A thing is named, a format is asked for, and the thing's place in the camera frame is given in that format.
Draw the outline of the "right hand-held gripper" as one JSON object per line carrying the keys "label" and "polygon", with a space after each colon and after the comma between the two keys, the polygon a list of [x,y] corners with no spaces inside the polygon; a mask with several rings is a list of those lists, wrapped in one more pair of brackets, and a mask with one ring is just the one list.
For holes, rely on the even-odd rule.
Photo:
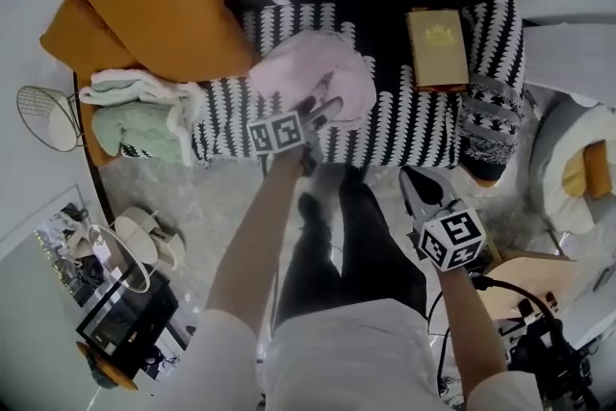
{"label": "right hand-held gripper", "polygon": [[485,246],[485,228],[476,209],[455,199],[449,180],[420,167],[404,166],[398,181],[413,218],[409,238],[419,258],[429,260],[440,272],[474,261]]}

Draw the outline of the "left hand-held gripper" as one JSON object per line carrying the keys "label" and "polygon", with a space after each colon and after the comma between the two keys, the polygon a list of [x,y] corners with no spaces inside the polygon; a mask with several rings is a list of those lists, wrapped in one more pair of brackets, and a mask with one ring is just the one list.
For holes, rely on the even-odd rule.
{"label": "left hand-held gripper", "polygon": [[312,174],[317,167],[317,159],[313,156],[315,126],[329,124],[343,106],[343,99],[339,96],[323,104],[315,96],[309,96],[301,102],[301,113],[292,110],[248,122],[247,132],[256,155],[278,155],[300,148],[303,173]]}

